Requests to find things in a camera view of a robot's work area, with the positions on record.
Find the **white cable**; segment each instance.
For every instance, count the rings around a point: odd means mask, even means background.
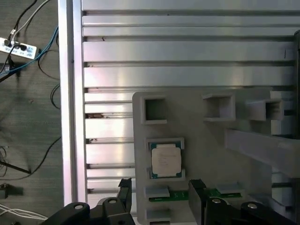
[[[25,24],[20,28],[20,29],[18,29],[15,33],[14,33],[14,35],[13,35],[13,37],[12,37],[12,41],[14,41],[15,40],[15,37],[16,37],[16,35],[24,28],[24,27],[26,27],[26,25],[30,22],[30,20],[35,16],[35,14],[47,3],[47,2],[49,2],[50,0],[46,0],[46,1],[44,1],[34,12],[33,12],[33,14],[29,17],[29,19],[25,22]]]
[[[27,214],[27,213],[20,213],[20,212],[18,212],[18,211],[20,211],[20,209],[3,209],[1,207],[0,207],[0,209],[4,210],[4,212],[2,212],[0,214],[0,216],[3,215],[3,214],[5,214],[5,213],[7,213],[7,212],[11,212],[11,213],[19,215],[19,216],[29,216],[29,217],[33,217],[33,218],[47,219],[47,217],[40,216],[40,215],[34,216],[34,215],[31,215],[31,214]]]
[[[16,215],[16,216],[19,216],[19,217],[23,217],[23,218],[28,218],[28,219],[38,219],[38,220],[43,220],[43,221],[46,220],[45,218],[40,218],[40,217],[20,215],[20,214],[18,214],[18,213],[15,213],[15,212],[14,212],[14,209],[6,210],[6,211],[2,212],[2,213],[0,214],[0,216],[2,216],[4,213],[7,213],[7,212],[9,212],[9,213],[11,213],[11,214],[14,214],[14,215]]]
[[[33,215],[30,215],[30,214],[26,214],[26,213],[18,213],[16,212],[18,209],[9,209],[9,210],[5,210],[4,212],[2,212],[0,214],[0,216],[2,216],[3,214],[9,212],[9,213],[12,213],[14,215],[17,215],[19,217],[24,217],[24,218],[32,218],[32,219],[39,219],[39,220],[47,220],[46,217],[39,217],[39,216],[33,216]]]
[[[45,217],[41,214],[38,214],[36,212],[30,212],[30,211],[21,210],[21,209],[11,209],[2,204],[0,204],[0,210],[3,210],[3,212],[0,213],[0,216],[9,212],[9,213],[12,213],[14,215],[24,217],[24,218],[32,218],[32,219],[39,219],[39,220],[47,220],[48,219],[47,217]]]

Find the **blue cable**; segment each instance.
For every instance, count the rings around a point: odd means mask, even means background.
[[[57,32],[58,32],[58,26],[57,26],[56,29],[54,30],[54,33],[53,33],[52,38],[50,39],[50,42],[47,44],[47,46],[42,50],[42,52],[41,52],[36,58],[34,58],[32,61],[26,63],[26,64],[23,65],[23,66],[20,66],[20,67],[18,67],[18,68],[15,68],[15,69],[12,69],[12,70],[9,70],[9,71],[5,71],[5,72],[1,73],[0,75],[8,74],[8,73],[17,71],[17,70],[19,70],[19,69],[22,69],[22,68],[24,68],[24,67],[30,65],[31,63],[35,62],[36,60],[38,60],[40,57],[42,57],[42,55],[44,55],[44,54],[46,53],[46,51],[48,51],[49,48],[51,47],[51,45],[52,45],[52,43],[53,43],[53,41],[54,41],[54,39],[55,39],[55,37],[56,37]]]

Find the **power strip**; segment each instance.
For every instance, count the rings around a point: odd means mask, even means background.
[[[12,49],[12,47],[7,47],[4,44],[4,41],[6,39],[5,38],[1,38],[0,37],[0,51],[1,52],[5,52],[5,53],[10,53],[10,50]],[[21,45],[25,45],[27,48],[25,51],[22,51],[20,48],[18,49],[13,49],[13,51],[11,52],[12,55],[17,55],[17,56],[21,56],[27,59],[34,59],[36,57],[38,48],[32,45],[27,45],[24,43],[20,43]]]

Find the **gray plastic arm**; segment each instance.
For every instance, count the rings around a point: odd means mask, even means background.
[[[300,178],[300,140],[226,129],[225,147]]]

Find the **green circuit board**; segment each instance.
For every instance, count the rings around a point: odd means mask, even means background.
[[[169,191],[170,197],[166,198],[149,198],[150,202],[173,202],[173,201],[187,201],[188,191]]]
[[[174,202],[174,201],[187,201],[188,200],[188,191],[169,191],[170,197],[160,197],[160,198],[149,198],[149,202]],[[209,197],[216,198],[241,198],[241,193],[228,193],[221,194],[216,188],[207,189],[206,194]]]

